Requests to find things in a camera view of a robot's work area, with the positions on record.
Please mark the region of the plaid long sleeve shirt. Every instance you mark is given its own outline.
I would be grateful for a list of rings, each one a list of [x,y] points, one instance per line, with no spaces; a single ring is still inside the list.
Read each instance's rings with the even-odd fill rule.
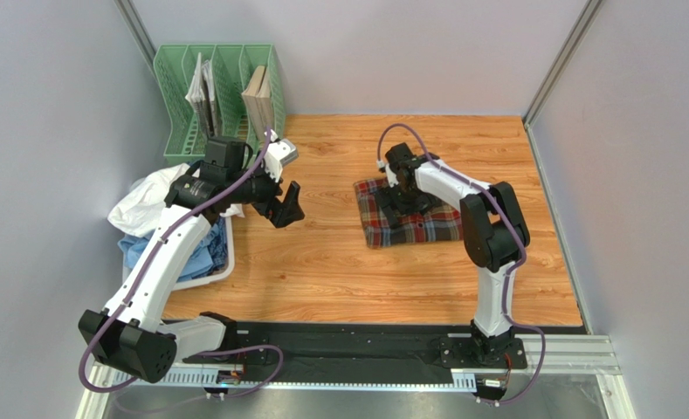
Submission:
[[[390,226],[385,213],[376,204],[376,191],[387,185],[384,178],[370,178],[353,185],[365,243],[370,249],[463,240],[460,213],[442,201],[423,215],[396,213],[397,225]]]

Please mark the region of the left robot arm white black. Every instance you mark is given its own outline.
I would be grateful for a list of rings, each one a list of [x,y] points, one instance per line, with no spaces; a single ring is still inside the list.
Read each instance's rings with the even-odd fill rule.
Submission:
[[[248,144],[236,138],[208,141],[203,159],[169,186],[160,221],[146,250],[115,295],[98,311],[86,310],[78,329],[87,349],[79,363],[81,383],[101,389],[86,377],[86,361],[126,373],[129,381],[157,383],[176,361],[215,351],[239,353],[225,343],[232,321],[216,313],[173,324],[162,322],[169,295],[191,254],[232,204],[250,204],[276,228],[300,221],[300,186],[282,190],[285,166],[299,155],[288,140],[269,132],[253,162],[245,159]]]

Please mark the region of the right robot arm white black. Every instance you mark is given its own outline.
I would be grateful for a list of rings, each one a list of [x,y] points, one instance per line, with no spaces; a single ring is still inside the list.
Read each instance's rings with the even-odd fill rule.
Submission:
[[[465,251],[478,273],[468,354],[486,367],[507,360],[515,340],[513,286],[530,241],[513,187],[475,180],[432,153],[414,154],[404,143],[377,165],[387,184],[376,192],[376,203],[390,226],[397,226],[400,216],[425,214],[438,203],[459,212]]]

